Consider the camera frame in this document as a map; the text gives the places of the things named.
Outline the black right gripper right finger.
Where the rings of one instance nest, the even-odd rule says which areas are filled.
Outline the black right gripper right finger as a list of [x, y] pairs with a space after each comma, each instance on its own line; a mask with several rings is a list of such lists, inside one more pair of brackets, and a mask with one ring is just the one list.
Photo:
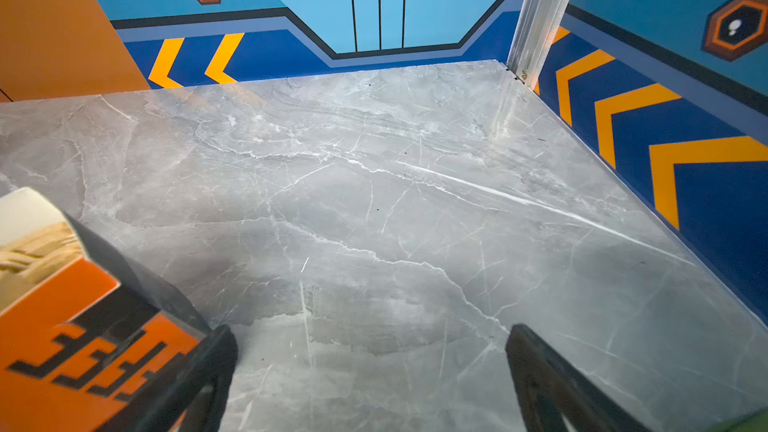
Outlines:
[[525, 324], [510, 330], [507, 362], [528, 431], [645, 431]]

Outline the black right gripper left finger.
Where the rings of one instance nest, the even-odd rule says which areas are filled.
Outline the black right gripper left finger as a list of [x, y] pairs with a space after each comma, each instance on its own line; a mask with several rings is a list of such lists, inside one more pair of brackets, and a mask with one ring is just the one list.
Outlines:
[[227, 325], [173, 360], [100, 431], [217, 431], [238, 359]]

